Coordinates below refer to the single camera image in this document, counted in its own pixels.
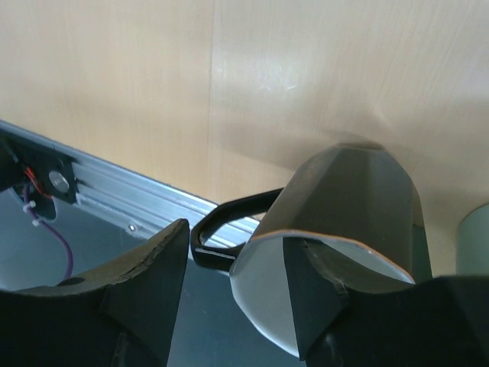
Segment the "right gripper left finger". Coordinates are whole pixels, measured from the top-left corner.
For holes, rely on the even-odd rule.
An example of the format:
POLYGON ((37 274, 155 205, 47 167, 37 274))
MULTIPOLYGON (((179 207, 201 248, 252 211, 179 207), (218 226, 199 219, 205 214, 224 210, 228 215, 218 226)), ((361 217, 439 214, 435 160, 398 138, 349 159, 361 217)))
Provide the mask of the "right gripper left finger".
POLYGON ((55 286, 1 293, 3 366, 165 366, 189 223, 55 286))

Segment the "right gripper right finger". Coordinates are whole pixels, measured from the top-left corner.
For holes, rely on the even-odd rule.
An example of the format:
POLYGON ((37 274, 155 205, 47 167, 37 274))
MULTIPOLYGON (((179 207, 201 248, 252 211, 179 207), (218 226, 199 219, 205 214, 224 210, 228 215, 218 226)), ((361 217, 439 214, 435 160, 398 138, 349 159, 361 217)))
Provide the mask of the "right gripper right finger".
POLYGON ((325 278, 314 244, 285 239, 300 360, 308 366, 486 366, 488 278, 444 276, 372 294, 325 278))

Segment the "green plastic cup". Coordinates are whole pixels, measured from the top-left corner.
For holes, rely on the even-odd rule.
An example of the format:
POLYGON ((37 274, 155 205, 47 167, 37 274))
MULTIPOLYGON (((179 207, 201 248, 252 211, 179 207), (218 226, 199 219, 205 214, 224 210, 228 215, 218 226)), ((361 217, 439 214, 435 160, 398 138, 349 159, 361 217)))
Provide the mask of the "green plastic cup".
POLYGON ((456 274, 488 275, 488 210, 486 203, 460 222, 456 239, 456 274))

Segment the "black handled ceramic mug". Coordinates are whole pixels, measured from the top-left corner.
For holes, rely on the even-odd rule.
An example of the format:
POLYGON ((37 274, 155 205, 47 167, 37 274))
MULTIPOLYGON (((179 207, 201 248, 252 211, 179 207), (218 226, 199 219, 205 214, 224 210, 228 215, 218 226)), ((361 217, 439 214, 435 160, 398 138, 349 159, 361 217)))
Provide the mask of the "black handled ceramic mug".
POLYGON ((195 263, 225 271, 253 326, 304 359, 348 291, 400 291, 432 278, 421 201, 387 151, 339 145, 280 189, 217 206, 190 234, 195 263))

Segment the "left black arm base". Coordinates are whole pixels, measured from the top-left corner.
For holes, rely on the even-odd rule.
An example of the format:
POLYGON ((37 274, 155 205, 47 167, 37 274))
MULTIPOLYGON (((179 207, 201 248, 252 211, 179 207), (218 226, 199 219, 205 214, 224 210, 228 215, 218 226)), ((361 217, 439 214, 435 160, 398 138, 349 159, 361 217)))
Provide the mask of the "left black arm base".
POLYGON ((35 216, 53 221, 56 200, 76 202, 74 160, 55 148, 1 130, 1 190, 12 189, 24 202, 33 203, 35 216))

